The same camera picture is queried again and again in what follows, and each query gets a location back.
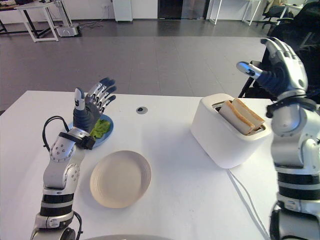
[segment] white power cord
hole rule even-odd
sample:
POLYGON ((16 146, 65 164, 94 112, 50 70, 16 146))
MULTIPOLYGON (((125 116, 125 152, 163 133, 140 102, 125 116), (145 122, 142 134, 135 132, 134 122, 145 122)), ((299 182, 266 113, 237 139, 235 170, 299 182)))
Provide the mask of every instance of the white power cord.
POLYGON ((249 198, 250 205, 251 205, 251 207, 252 207, 252 209, 253 209, 254 215, 255 215, 255 217, 256 217, 256 219, 257 219, 257 221, 258 221, 258 223, 259 223, 259 225, 260 225, 260 227, 261 227, 261 230, 263 231, 263 233, 264 233, 264 235, 265 235, 264 237, 269 240, 269 239, 270 239, 270 236, 269 236, 269 234, 268 234, 268 232, 267 232, 264 224, 262 223, 262 221, 261 221, 261 219, 260 219, 260 217, 259 217, 259 215, 258 215, 258 213, 257 213, 256 207, 255 207, 255 205, 254 205, 254 202, 252 201, 252 198, 251 198, 251 196, 250 196, 250 193, 248 192, 248 190, 246 189, 246 187, 241 183, 241 181, 233 174, 233 172, 232 172, 230 169, 227 169, 227 171, 230 173, 230 175, 232 176, 232 178, 233 178, 234 180, 236 180, 236 181, 240 184, 240 186, 243 188, 243 190, 245 191, 247 197, 249 198))

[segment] toast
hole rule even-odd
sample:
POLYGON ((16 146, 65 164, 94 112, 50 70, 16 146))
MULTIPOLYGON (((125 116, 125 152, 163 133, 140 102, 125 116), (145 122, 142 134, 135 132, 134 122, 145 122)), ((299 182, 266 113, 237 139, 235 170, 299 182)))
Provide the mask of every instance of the toast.
POLYGON ((242 101, 235 98, 232 101, 232 105, 238 110, 238 112, 247 120, 249 120, 254 125, 253 130, 258 130, 260 126, 265 122, 265 120, 259 117, 254 111, 248 108, 242 101))
POLYGON ((246 119, 229 100, 223 103, 219 113, 244 135, 249 134, 255 128, 255 125, 246 119))

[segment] white wall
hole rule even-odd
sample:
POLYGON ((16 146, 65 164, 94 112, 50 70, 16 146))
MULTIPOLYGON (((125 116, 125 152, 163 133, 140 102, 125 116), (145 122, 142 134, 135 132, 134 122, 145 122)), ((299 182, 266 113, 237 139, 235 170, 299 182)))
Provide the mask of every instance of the white wall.
MULTIPOLYGON (((267 0, 262 0, 259 10, 256 13, 255 20, 260 20, 263 9, 266 6, 267 0)), ((288 0, 289 3, 300 4, 304 0, 288 0)), ((246 0, 223 0, 219 19, 220 20, 241 20, 246 10, 246 0)), ((64 0, 67 6, 71 19, 114 19, 114 8, 111 0, 64 0)), ((254 12, 256 2, 253 2, 247 13, 251 16, 254 12)), ((134 19, 157 19, 158 18, 158 0, 131 0, 132 16, 134 19)), ((219 0, 211 0, 207 19, 211 16, 212 19, 216 18, 216 13, 219 5, 219 0)), ((57 8, 53 5, 50 7, 54 19, 59 19, 57 8)), ((45 16, 39 9, 31 10, 30 17, 35 22, 45 21, 45 16)), ((23 21, 19 12, 2 11, 0 18, 3 23, 21 23, 23 21)))
POLYGON ((158 0, 131 0, 134 19, 157 19, 158 0))
MULTIPOLYGON (((209 13, 210 10, 213 7, 213 11, 211 12, 211 15, 208 14, 208 17, 210 16, 211 19, 215 19, 219 7, 219 0, 211 0, 209 5, 209 13)), ((247 7, 248 1, 247 0, 223 0, 221 4, 220 13, 218 16, 218 20, 241 20, 246 7, 247 7)), ((250 19, 252 14, 255 11, 255 8, 257 6, 257 1, 252 1, 251 7, 248 9, 248 12, 246 14, 246 19, 250 19)), ((259 9, 255 15, 254 20, 260 20, 263 10, 267 4, 267 0, 262 0, 259 6, 259 9)))
MULTIPOLYGON (((71 19, 114 19, 114 7, 111 0, 64 0, 71 19)), ((132 0, 132 16, 134 19, 158 18, 158 0, 132 0)), ((57 8, 50 7, 54 19, 59 19, 57 8)), ((30 10, 30 17, 35 22, 45 21, 39 9, 30 10)), ((21 23, 23 21, 16 10, 0 12, 4 24, 21 23)))

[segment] black chair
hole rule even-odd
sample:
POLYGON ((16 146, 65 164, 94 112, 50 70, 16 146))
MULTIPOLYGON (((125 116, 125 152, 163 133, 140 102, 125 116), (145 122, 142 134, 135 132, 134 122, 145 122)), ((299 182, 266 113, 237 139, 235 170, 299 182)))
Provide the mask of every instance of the black chair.
MULTIPOLYGON (((276 26, 270 37, 276 37, 289 44, 300 57, 308 77, 307 93, 320 90, 320 2, 306 4, 295 18, 279 20, 288 21, 288 23, 276 26), (309 44, 306 44, 306 37, 311 35, 312 39, 309 39, 309 44)), ((265 50, 261 62, 251 61, 251 63, 262 70, 270 71, 269 51, 265 50)), ((276 99, 251 77, 245 83, 238 97, 276 99)), ((320 104, 319 96, 314 96, 312 99, 320 104)))
MULTIPOLYGON (((266 11, 266 9, 269 7, 270 3, 267 2, 263 12, 266 11)), ((272 18, 280 18, 282 12, 284 11, 285 6, 272 6, 270 7, 268 12, 265 12, 262 14, 262 16, 264 16, 263 21, 256 21, 256 25, 258 26, 258 24, 263 24, 262 25, 262 29, 265 28, 265 25, 270 24, 272 25, 277 25, 276 21, 271 21, 272 18)), ((290 17, 291 15, 289 15, 289 11, 287 10, 284 13, 284 17, 290 17)))
POLYGON ((294 18, 281 18, 282 24, 268 36, 289 44, 295 51, 320 43, 320 2, 306 4, 294 18))

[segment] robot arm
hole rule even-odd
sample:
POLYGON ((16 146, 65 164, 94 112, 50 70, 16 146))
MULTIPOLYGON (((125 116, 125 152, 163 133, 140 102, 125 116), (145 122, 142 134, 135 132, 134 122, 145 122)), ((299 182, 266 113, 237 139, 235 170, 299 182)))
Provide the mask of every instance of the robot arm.
POLYGON ((72 210, 74 193, 80 175, 80 164, 85 149, 92 149, 95 140, 90 137, 97 120, 116 96, 114 80, 105 78, 85 97, 75 89, 73 127, 61 132, 51 146, 50 161, 43 175, 43 198, 40 212, 35 217, 31 240, 74 240, 75 231, 68 227, 75 214, 72 210))
POLYGON ((270 72, 249 63, 237 68, 277 96, 267 107, 275 133, 271 154, 278 175, 277 208, 272 210, 270 236, 320 239, 320 116, 316 103, 305 98, 308 80, 292 48, 277 38, 263 39, 270 52, 270 72))

